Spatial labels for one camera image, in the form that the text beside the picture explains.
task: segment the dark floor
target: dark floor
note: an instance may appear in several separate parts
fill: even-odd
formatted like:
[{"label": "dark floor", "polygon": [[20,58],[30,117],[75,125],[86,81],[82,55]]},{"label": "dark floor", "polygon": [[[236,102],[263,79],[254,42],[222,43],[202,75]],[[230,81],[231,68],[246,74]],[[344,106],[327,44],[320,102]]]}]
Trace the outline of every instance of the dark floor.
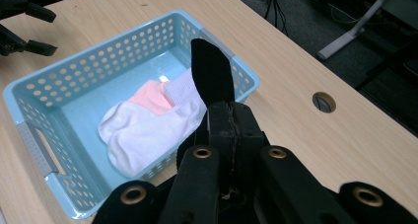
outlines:
[{"label": "dark floor", "polygon": [[[266,0],[242,1],[260,16],[265,15]],[[278,3],[286,17],[288,37],[313,56],[350,30],[356,24],[355,20],[367,10],[353,9],[349,5],[337,6],[344,10],[344,14],[323,0],[278,0]],[[267,21],[274,25],[273,9]],[[278,29],[283,30],[280,19]],[[367,78],[369,70],[416,35],[415,31],[385,12],[378,12],[365,29],[362,35],[343,49],[321,61],[353,88]],[[418,76],[409,73],[409,77],[404,77],[397,71],[385,70],[359,93],[418,135]]]}]

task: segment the blue plastic basket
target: blue plastic basket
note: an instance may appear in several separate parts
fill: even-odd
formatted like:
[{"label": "blue plastic basket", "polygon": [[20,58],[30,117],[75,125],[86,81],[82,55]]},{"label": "blue plastic basket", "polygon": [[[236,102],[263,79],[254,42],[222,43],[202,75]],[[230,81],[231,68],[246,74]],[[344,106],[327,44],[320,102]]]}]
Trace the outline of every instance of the blue plastic basket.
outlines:
[{"label": "blue plastic basket", "polygon": [[[105,112],[148,80],[174,79],[190,67],[190,41],[204,38],[228,56],[236,101],[259,79],[199,23],[174,11],[12,82],[4,99],[50,190],[74,219],[94,214],[130,181],[107,157],[97,132]],[[135,179],[149,181],[175,160],[174,147]]]}]

